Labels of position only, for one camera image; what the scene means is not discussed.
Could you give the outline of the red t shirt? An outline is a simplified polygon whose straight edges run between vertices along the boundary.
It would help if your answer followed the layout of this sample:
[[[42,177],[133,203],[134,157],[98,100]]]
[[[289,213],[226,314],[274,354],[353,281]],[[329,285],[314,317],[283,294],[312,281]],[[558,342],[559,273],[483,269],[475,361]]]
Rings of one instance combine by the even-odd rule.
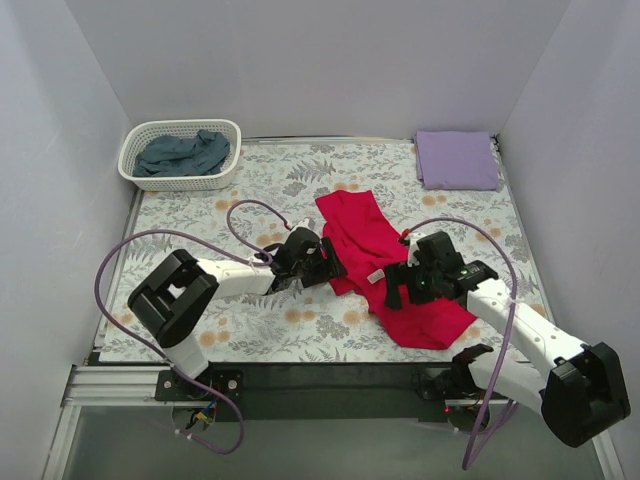
[[[377,316],[391,340],[405,348],[446,350],[476,317],[452,300],[438,299],[424,305],[409,302],[400,288],[402,309],[385,305],[384,268],[404,263],[408,249],[400,234],[381,212],[372,192],[337,190],[316,199],[325,219],[323,235],[329,238],[347,275],[330,282],[337,295],[363,296],[368,311]]]

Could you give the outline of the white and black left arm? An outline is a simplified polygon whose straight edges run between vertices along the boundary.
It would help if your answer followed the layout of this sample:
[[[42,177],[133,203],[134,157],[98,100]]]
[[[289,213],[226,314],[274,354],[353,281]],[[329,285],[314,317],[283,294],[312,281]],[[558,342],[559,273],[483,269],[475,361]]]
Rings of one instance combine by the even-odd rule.
[[[271,295],[294,281],[308,288],[346,274],[331,240],[298,226],[284,242],[241,260],[197,259],[176,250],[136,287],[128,307],[169,363],[196,379],[209,361],[194,330],[211,301]]]

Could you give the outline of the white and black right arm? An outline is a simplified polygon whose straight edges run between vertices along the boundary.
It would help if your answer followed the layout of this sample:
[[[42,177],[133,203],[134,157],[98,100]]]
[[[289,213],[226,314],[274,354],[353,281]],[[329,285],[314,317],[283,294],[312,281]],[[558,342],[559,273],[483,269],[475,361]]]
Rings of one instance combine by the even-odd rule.
[[[613,348],[604,342],[587,344],[512,298],[496,271],[479,260],[465,262],[442,231],[404,232],[400,242],[408,247],[408,258],[384,270],[388,307],[402,307],[402,288],[414,305],[455,300],[502,333],[526,359],[512,361],[488,345],[468,347],[435,378],[442,391],[484,392],[513,400],[539,413],[570,447],[583,445],[630,415]]]

